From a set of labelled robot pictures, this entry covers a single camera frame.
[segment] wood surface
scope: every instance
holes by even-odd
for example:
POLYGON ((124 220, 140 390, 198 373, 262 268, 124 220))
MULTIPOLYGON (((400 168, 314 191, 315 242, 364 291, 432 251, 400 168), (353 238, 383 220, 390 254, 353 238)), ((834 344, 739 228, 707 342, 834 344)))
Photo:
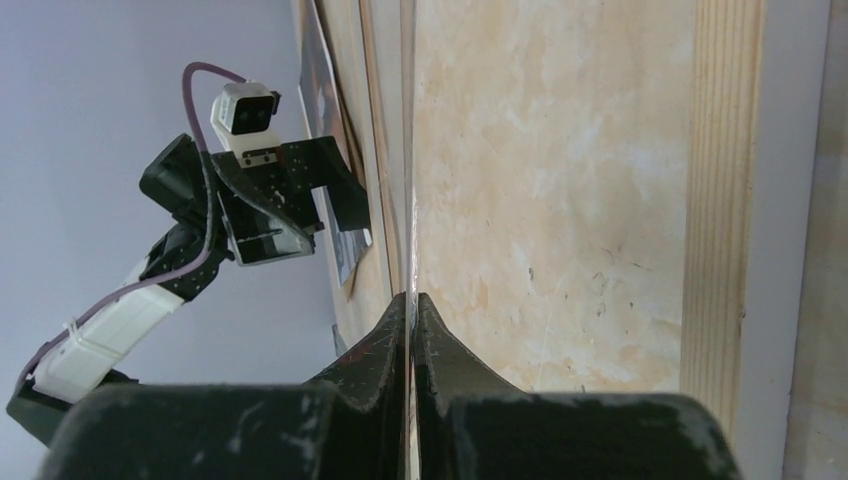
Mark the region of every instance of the wood surface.
MULTIPOLYGON (((307 1, 292 0, 295 18, 295 38, 298 55, 302 26, 299 24, 301 12, 307 1)), ((371 210, 371 237, 373 244, 360 258, 355 273, 355 283, 349 285, 350 292, 339 287, 335 266, 335 252, 329 238, 324 245, 330 272, 330 289, 336 311, 336 323, 339 333, 348 345, 353 345, 379 320, 382 312, 391 300, 388 259, 385 233, 383 229, 383 211, 379 190, 379 177, 376 168, 374 133, 372 126, 371 104, 365 72, 365 53, 362 36, 362 23, 356 0, 338 2, 318 2, 322 12, 324 34, 334 53, 334 68, 337 88, 342 90, 345 107, 349 114, 349 127, 359 141, 362 162, 365 170, 365 184, 368 203, 371 210)), ((326 215, 323 198, 316 195, 319 213, 326 215)))
POLYGON ((680 390, 783 467, 828 0, 699 0, 680 390))

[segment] wooden board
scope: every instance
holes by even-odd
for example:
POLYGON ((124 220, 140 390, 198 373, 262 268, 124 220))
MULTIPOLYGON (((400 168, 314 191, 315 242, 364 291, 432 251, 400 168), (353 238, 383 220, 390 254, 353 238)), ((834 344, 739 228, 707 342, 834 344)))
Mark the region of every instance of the wooden board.
POLYGON ((526 390, 676 391, 693 2, 418 2, 420 290, 526 390))
POLYGON ((779 478, 829 1, 696 5, 680 387, 779 478))
MULTIPOLYGON (((292 0, 298 54, 300 54, 301 39, 298 20, 304 1, 309 0, 292 0)), ((349 295, 342 288, 336 287, 338 274, 333 268, 335 262, 333 247, 331 242, 324 242, 339 333, 346 344, 353 345, 376 324, 389 304, 391 283, 358 4, 355 0, 326 2, 322 11, 326 21, 325 36, 328 43, 333 45, 335 54, 333 60, 336 82, 344 92, 345 106, 351 120, 349 127, 359 140, 362 150, 366 190, 371 209, 373 244, 359 261, 355 284, 349 295)), ((323 198, 319 197, 316 196, 319 213, 326 215, 323 198)))

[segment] purple cable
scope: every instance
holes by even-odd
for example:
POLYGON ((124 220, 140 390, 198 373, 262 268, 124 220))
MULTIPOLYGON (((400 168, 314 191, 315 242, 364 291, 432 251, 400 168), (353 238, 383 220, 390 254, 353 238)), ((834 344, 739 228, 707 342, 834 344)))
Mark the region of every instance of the purple cable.
MULTIPOLYGON (((187 263, 186 265, 183 265, 182 267, 172 272, 164 273, 156 277, 148 278, 146 280, 127 285, 101 298, 99 302, 92 305, 91 308, 86 310, 86 312, 83 313, 82 316, 80 316, 76 320, 77 328, 85 325, 86 322, 91 320, 91 318, 94 317, 97 312, 102 310, 103 307, 114 301, 117 301, 124 295, 140 288, 149 287, 150 285, 156 285, 159 283, 167 282, 169 280, 173 280, 178 277, 182 277, 183 275, 187 275, 197 270, 209 258, 209 255, 212 251, 212 237, 215 223, 215 215, 213 213, 215 207, 215 199, 212 198, 212 178, 209 169, 206 165, 206 159, 209 155, 209 148, 206 146, 206 139, 203 137, 203 130, 200 128, 200 121, 197 118, 197 110, 194 108, 194 99, 191 91, 192 76, 194 76, 195 72, 201 70, 210 73, 215 73, 237 83, 246 82, 247 79, 217 65, 212 65, 211 63, 205 62, 190 63, 186 66, 185 70, 183 70, 183 105, 185 106, 186 117, 188 117, 188 125, 191 129, 191 134, 194 137, 195 144, 197 145, 197 152, 200 156, 200 165, 203 171, 203 182, 206 187, 206 232, 203 236, 203 250, 197 256, 197 258, 192 260, 190 263, 187 263)), ((42 358, 44 358, 45 355, 47 355, 47 352, 52 350, 56 345, 62 343, 62 341, 64 341, 66 338, 68 338, 67 329, 63 330, 62 333, 57 335, 56 338, 54 338, 53 340, 50 340, 49 342, 42 345, 41 348, 39 348, 38 351, 35 352, 35 355, 30 359, 29 362, 27 362, 20 376, 18 376, 18 382, 15 385, 16 391, 20 388, 21 384, 26 381, 27 376, 35 372, 36 367, 38 367, 38 363, 41 361, 42 358)))

